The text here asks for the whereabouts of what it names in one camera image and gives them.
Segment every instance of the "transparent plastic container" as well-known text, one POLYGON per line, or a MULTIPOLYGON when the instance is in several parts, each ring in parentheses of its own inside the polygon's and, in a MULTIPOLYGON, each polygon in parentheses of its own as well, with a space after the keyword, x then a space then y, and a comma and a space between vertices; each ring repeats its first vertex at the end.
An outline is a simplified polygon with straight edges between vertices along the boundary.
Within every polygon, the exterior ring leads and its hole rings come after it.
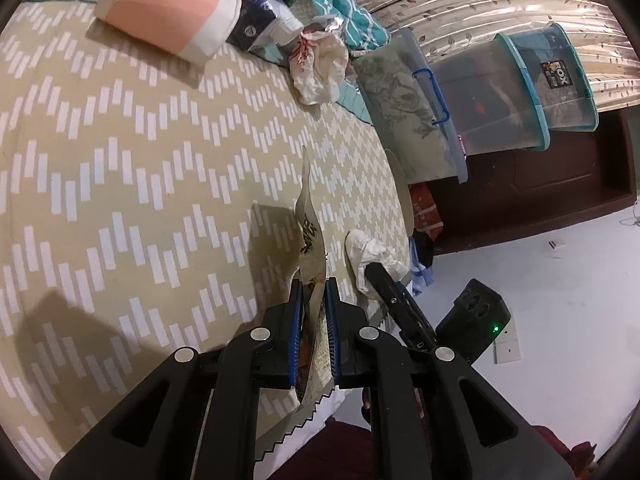
POLYGON ((593 91, 580 57, 564 29, 544 28, 509 34, 525 63, 551 130, 592 132, 598 127, 593 91))
POLYGON ((380 142, 396 156, 407 182, 449 176, 442 172, 452 165, 458 181, 466 182, 460 138, 412 32, 398 30, 388 44, 355 59, 353 67, 380 142))
POLYGON ((508 38, 468 46, 432 69, 467 155, 548 148, 542 106, 508 38))

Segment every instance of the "sticker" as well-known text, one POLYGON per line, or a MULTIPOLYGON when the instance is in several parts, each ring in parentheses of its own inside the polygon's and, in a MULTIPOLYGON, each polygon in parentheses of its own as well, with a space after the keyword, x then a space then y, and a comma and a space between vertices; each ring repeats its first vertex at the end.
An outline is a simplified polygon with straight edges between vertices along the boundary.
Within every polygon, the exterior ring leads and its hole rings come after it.
POLYGON ((574 82, 571 81, 571 76, 569 76, 569 71, 561 59, 540 63, 540 66, 545 73, 549 88, 561 88, 563 86, 574 85, 574 82))

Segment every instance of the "paper cup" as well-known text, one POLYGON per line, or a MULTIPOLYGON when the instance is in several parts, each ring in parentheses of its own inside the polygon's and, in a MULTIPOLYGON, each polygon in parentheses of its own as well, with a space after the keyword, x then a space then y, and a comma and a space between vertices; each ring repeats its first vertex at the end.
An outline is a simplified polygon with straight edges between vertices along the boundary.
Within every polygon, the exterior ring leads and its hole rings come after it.
POLYGON ((241 0, 98 0, 96 17, 203 66, 226 41, 241 0))

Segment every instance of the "storage box handle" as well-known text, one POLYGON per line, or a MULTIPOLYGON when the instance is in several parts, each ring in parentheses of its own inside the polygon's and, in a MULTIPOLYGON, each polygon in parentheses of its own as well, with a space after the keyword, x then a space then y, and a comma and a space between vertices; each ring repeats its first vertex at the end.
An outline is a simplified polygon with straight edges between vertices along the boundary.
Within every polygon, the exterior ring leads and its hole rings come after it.
POLYGON ((433 75, 433 72, 431 71, 430 68, 420 68, 418 70, 416 70, 415 72, 412 73, 412 76, 415 77, 416 74, 422 73, 422 72, 426 72, 429 75, 429 81, 431 81, 431 85, 433 86, 433 91, 436 94, 436 97, 438 98, 438 102, 440 103, 440 106, 442 107, 442 111, 444 112, 444 118, 437 120, 437 121, 433 121, 433 124, 442 124, 442 123, 446 123, 450 118, 451 118, 451 113, 449 112, 449 109, 447 108, 447 103, 444 101, 444 96, 442 95, 442 91, 440 90, 440 86, 438 85, 438 82, 436 81, 435 76, 433 75))

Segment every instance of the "white tissue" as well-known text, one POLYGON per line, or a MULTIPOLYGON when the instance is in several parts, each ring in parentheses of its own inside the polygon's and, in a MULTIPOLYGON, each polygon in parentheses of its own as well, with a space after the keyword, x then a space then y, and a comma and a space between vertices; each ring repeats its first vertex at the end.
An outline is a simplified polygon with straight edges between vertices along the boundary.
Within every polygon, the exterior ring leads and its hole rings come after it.
POLYGON ((364 268, 368 264, 379 262, 395 282, 399 282, 409 272, 408 265, 400 262, 396 257, 394 248, 386 247, 380 240, 371 238, 359 229, 349 231, 347 239, 344 241, 344 249, 353 273, 356 275, 356 287, 372 300, 380 300, 380 297, 364 277, 364 268))

